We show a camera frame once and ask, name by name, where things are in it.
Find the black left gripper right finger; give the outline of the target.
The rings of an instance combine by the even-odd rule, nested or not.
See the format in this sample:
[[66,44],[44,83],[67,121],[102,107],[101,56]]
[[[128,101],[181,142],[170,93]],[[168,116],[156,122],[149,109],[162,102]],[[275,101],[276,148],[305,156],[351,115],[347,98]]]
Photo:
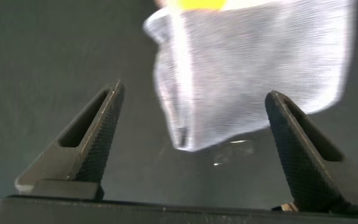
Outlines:
[[265,108],[298,210],[358,213],[358,167],[289,97],[271,91]]

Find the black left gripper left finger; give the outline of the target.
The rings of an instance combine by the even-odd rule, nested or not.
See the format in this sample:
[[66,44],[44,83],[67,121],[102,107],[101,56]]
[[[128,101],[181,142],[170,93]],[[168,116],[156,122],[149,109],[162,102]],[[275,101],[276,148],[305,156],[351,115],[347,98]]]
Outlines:
[[20,194],[44,179],[100,183],[124,101],[121,82],[108,84],[16,178]]

